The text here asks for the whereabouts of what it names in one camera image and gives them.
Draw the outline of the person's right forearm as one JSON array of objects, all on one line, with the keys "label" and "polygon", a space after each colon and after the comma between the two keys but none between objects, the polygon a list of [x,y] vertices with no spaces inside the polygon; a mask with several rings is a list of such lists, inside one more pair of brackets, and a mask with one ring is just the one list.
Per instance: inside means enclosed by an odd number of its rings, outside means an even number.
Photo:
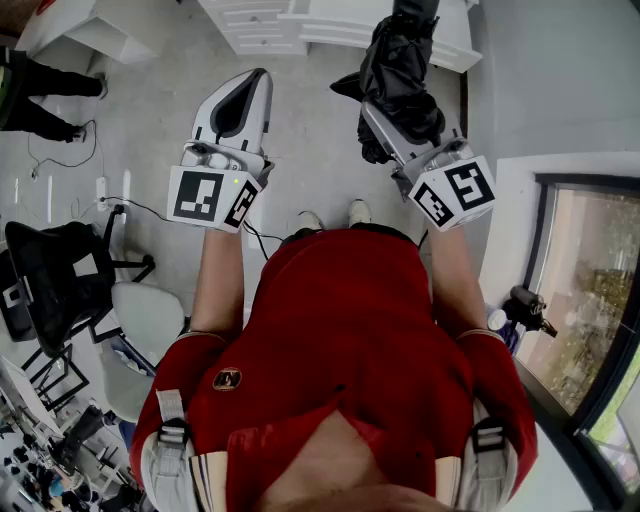
[{"label": "person's right forearm", "polygon": [[436,323],[452,339],[472,330],[486,330],[485,303],[464,230],[431,231],[433,315]]}]

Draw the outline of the white cabinet dresser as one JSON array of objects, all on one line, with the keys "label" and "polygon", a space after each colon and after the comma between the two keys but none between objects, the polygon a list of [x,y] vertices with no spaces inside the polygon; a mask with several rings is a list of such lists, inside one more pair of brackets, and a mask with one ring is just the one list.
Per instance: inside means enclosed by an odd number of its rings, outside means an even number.
[{"label": "white cabinet dresser", "polygon": [[198,0],[237,55],[306,55],[292,0]]}]

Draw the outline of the light grey chair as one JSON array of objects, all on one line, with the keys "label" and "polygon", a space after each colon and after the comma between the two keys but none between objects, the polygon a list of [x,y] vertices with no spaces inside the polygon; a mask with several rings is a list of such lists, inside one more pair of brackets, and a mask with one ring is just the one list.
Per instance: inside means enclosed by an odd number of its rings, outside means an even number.
[{"label": "light grey chair", "polygon": [[109,408],[121,420],[137,423],[151,390],[153,376],[122,350],[107,344],[99,356]]}]

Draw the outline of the white round stool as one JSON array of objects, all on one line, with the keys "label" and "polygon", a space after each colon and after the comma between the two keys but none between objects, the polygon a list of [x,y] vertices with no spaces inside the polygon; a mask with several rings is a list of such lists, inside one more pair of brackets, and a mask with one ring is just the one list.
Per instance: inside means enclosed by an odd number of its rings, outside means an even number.
[{"label": "white round stool", "polygon": [[179,299],[158,287],[118,282],[111,288],[111,300],[125,336],[145,357],[162,358],[185,327]]}]

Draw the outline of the black metal frame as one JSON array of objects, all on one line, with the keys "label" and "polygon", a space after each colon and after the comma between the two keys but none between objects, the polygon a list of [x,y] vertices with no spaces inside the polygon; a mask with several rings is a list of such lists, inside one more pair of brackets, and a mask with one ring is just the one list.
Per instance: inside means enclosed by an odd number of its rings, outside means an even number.
[{"label": "black metal frame", "polygon": [[73,360],[73,345],[67,344],[39,369],[28,375],[36,396],[51,413],[61,411],[89,385],[89,379]]}]

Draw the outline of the black office chair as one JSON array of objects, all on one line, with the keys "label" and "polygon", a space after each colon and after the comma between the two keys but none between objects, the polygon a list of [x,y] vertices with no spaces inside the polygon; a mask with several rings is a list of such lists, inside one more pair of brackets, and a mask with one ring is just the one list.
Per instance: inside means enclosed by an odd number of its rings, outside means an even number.
[{"label": "black office chair", "polygon": [[6,224],[9,261],[35,338],[48,357],[56,357],[69,339],[112,309],[118,269],[140,268],[135,282],[155,269],[150,255],[138,262],[111,257],[113,226],[123,213],[121,204],[114,207],[102,235],[79,221],[45,230],[16,221]]}]

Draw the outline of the cluttered work table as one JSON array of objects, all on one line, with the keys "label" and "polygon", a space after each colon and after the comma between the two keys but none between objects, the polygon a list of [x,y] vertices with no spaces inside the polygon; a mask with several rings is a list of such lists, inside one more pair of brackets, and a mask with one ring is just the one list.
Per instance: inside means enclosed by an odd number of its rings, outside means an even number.
[{"label": "cluttered work table", "polygon": [[90,405],[60,423],[46,408],[22,368],[4,356],[0,357],[0,368],[24,402],[27,417],[35,420],[31,427],[31,436],[36,439],[32,451],[46,469],[62,473],[68,479],[78,477],[80,486],[87,485],[98,493],[102,510],[136,510],[142,491],[134,483],[128,465],[120,459],[121,447],[96,438],[102,430],[110,430],[108,417]]}]

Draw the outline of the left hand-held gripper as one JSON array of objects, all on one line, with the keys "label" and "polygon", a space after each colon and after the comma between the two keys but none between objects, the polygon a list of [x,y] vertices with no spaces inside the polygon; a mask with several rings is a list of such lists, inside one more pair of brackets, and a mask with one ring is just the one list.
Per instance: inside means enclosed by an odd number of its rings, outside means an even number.
[{"label": "left hand-held gripper", "polygon": [[170,170],[168,220],[228,233],[241,229],[274,168],[259,153],[272,92],[270,74],[256,68],[229,79],[200,105],[193,140]]}]

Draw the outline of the black framed window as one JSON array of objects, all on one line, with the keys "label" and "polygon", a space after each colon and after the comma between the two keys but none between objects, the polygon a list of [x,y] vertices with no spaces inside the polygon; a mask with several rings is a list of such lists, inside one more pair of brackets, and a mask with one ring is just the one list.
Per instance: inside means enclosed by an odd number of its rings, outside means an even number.
[{"label": "black framed window", "polygon": [[539,174],[516,358],[536,416],[597,509],[640,497],[640,178]]}]

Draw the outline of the white low table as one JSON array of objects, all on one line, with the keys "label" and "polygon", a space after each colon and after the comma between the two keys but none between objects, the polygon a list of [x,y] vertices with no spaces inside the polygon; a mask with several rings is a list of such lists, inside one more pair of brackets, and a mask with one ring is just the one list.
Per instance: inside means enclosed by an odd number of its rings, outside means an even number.
[{"label": "white low table", "polygon": [[172,0],[54,0],[34,13],[16,48],[35,56],[62,37],[122,64],[158,57]]}]

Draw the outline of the person's red shirt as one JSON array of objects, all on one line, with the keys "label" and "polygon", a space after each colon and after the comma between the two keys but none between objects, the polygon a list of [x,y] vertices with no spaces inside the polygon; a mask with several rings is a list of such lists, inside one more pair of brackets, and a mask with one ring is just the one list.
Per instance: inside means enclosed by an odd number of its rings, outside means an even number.
[{"label": "person's red shirt", "polygon": [[178,337],[130,451],[159,512],[498,512],[537,455],[502,338],[452,339],[431,266],[371,223],[282,244],[235,339]]}]

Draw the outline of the black device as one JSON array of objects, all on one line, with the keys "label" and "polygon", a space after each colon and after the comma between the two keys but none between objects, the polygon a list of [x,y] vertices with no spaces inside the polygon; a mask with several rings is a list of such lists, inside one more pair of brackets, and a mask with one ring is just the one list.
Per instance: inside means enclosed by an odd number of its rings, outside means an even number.
[{"label": "black device", "polygon": [[502,309],[509,321],[522,325],[526,332],[543,332],[555,338],[558,331],[543,316],[546,307],[541,295],[518,285],[511,288]]}]

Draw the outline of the black cloth garment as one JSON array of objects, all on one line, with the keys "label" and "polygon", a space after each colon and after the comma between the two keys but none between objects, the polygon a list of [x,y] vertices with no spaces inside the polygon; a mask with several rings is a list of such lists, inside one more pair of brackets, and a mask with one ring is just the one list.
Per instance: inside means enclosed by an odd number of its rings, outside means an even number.
[{"label": "black cloth garment", "polygon": [[357,102],[376,105],[412,144],[441,144],[446,122],[425,89],[440,0],[394,0],[376,26],[360,69],[330,85]]}]

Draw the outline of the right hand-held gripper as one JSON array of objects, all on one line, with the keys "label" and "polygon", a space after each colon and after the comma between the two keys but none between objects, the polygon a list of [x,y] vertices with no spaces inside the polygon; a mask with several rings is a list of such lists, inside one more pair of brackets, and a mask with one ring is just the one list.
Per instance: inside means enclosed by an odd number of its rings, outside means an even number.
[{"label": "right hand-held gripper", "polygon": [[393,174],[403,199],[413,203],[433,228],[446,232],[490,211],[495,181],[483,156],[476,156],[459,127],[441,134],[441,146],[417,156],[391,120],[371,101],[361,106],[364,120],[384,152],[400,166]]}]

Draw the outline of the person's left forearm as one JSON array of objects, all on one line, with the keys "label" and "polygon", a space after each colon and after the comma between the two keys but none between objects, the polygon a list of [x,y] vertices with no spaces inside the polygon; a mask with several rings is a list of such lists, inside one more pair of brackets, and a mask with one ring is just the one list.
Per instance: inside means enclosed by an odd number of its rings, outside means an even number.
[{"label": "person's left forearm", "polygon": [[241,235],[207,229],[191,330],[235,339],[243,328],[244,290]]}]

